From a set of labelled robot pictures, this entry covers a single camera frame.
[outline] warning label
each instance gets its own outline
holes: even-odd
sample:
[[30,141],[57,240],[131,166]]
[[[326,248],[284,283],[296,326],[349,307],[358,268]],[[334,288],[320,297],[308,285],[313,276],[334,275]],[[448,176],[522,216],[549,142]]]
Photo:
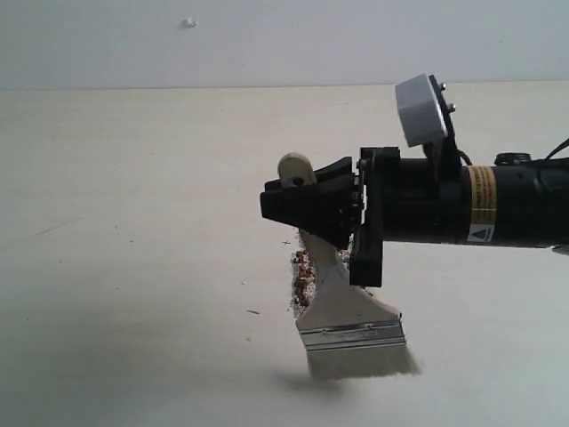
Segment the warning label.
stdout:
[[496,179],[490,166],[469,166],[472,211],[469,242],[491,242],[496,223]]

